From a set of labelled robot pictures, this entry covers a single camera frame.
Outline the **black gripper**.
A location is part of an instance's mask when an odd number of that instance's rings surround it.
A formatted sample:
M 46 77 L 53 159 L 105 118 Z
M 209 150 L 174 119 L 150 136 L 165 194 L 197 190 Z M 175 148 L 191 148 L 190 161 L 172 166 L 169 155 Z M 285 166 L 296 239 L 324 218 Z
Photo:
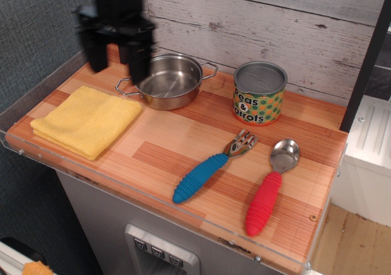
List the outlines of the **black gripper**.
M 73 12 L 78 19 L 77 34 L 95 73 L 108 67 L 106 46 L 115 43 L 127 47 L 133 85 L 149 76 L 155 25 L 142 16 L 143 0 L 95 0 Z

